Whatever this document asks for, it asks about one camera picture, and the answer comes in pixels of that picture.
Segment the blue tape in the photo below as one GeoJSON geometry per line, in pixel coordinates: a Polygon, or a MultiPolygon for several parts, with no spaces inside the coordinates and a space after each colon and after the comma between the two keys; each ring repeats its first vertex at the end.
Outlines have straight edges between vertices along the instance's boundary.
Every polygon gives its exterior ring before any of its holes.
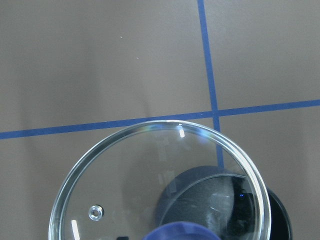
{"type": "Polygon", "coordinates": [[[31,137],[31,136],[39,136],[39,135],[62,134],[62,133],[89,131],[89,130],[97,130],[97,129],[119,128],[119,127],[126,127],[126,126],[131,126],[133,124],[138,124],[146,121],[154,121],[154,120],[192,120],[192,119],[204,119],[204,118],[212,118],[212,112],[203,111],[203,112],[176,114],[176,115],[154,116],[154,117],[134,118],[134,119],[117,120],[117,121],[105,121],[105,122],[94,122],[94,123],[85,123],[85,124],[77,124],[77,125],[54,126],[54,127],[28,129],[28,130],[7,131],[7,132],[0,132],[0,139],[13,139],[13,138],[23,138],[23,137],[31,137]]]}
{"type": "Polygon", "coordinates": [[[204,6],[203,0],[198,0],[198,11],[199,11],[199,18],[200,18],[200,27],[201,27],[201,35],[202,35],[205,68],[206,68],[207,80],[208,80],[208,85],[209,85],[211,108],[212,108],[213,114],[216,114],[218,111],[218,101],[217,101],[217,95],[216,95],[214,69],[213,69],[212,60],[211,60],[210,44],[209,44],[207,21],[206,21],[206,12],[205,12],[205,6],[204,6]]]}
{"type": "MultiPolygon", "coordinates": [[[[203,0],[198,0],[197,2],[198,2],[198,11],[199,11],[199,19],[200,19],[200,27],[201,27],[201,35],[202,35],[205,68],[206,68],[206,75],[208,80],[211,109],[212,109],[212,116],[213,116],[213,128],[216,131],[220,132],[218,101],[217,101],[217,94],[216,94],[214,68],[213,68],[212,59],[211,59],[205,4],[203,0]]],[[[223,152],[222,152],[221,146],[218,146],[218,145],[216,146],[216,157],[217,157],[218,166],[220,168],[223,168],[224,167],[223,152]]]]}
{"type": "Polygon", "coordinates": [[[219,110],[219,117],[320,106],[320,99],[219,110]]]}

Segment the gray floor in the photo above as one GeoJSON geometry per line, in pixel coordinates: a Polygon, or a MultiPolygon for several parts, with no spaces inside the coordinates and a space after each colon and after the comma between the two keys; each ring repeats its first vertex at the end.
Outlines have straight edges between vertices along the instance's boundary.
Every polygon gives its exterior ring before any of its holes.
{"type": "Polygon", "coordinates": [[[320,3],[204,8],[215,92],[195,0],[0,2],[0,239],[47,238],[60,185],[121,129],[110,121],[172,115],[218,129],[214,117],[283,201],[294,238],[318,239],[320,3]],[[218,117],[215,97],[219,111],[240,110],[218,117]]]}

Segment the glass lid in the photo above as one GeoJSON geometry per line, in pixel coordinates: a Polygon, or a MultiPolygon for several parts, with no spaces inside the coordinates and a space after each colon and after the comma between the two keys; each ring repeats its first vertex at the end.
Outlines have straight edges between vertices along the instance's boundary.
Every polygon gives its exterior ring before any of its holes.
{"type": "Polygon", "coordinates": [[[48,236],[142,240],[172,223],[205,227],[221,240],[268,240],[268,194],[247,154],[221,133],[148,121],[108,136],[76,163],[55,200],[48,236]]]}

